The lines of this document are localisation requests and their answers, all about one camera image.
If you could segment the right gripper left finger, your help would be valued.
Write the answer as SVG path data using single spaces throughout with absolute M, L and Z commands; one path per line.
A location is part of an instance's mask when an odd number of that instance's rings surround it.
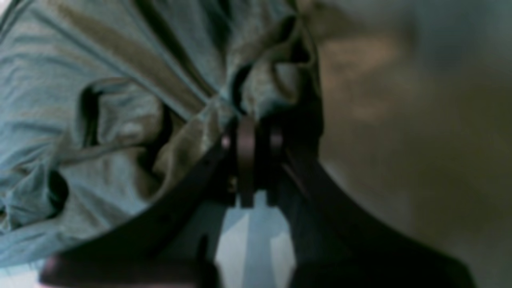
M 256 125 L 248 116 L 222 137 L 172 191 L 141 215 L 90 242 L 50 257 L 41 288 L 217 288 L 216 266 L 201 236 L 192 260 L 159 260 L 205 199 L 254 206 Z

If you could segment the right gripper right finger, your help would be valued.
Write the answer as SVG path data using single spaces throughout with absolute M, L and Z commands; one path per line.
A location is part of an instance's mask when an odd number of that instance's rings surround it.
M 459 260 L 397 232 L 351 199 L 318 161 L 322 120 L 270 116 L 271 202 L 290 226 L 291 288 L 474 288 Z

